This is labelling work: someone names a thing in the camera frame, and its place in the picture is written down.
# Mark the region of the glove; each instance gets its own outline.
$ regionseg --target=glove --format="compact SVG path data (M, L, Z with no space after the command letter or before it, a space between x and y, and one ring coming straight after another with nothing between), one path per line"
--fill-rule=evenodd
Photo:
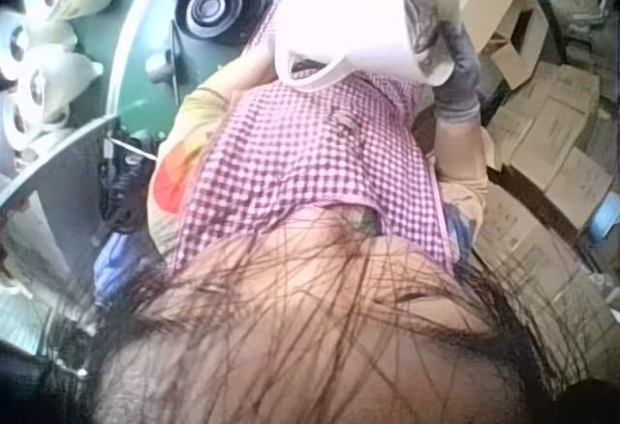
M481 64L474 44L462 23L443 22L440 30L454 60L454 71L443 85L433 88L435 116L450 123L480 121L476 87L481 79Z

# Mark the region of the sleeve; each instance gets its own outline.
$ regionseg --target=sleeve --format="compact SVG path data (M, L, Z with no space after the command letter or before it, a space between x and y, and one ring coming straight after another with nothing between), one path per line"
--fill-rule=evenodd
M444 214L452 247L459 253L459 263L469 260L482 225L488 178L473 181L439 183Z
M165 257L173 248L185 190L229 108L229 101L207 86L197 88L183 101L174 125L158 153L149 186L148 229Z

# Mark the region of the pink gingham apron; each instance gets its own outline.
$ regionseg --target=pink gingham apron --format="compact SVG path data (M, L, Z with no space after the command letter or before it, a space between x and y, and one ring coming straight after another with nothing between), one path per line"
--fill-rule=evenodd
M276 9L248 47L273 32ZM316 93L279 81L246 93L186 193L172 269L220 239L268 233L295 211L330 205L374 210L383 235L450 268L458 255L434 169L410 132L419 94L366 73Z

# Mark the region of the person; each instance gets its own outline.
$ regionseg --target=person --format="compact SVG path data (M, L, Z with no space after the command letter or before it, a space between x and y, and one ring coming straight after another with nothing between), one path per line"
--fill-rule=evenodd
M500 281L469 264L487 188L478 57L433 89L356 73L275 80L268 28L183 103L149 229L166 271L111 304L90 371L95 422L554 422L545 352Z

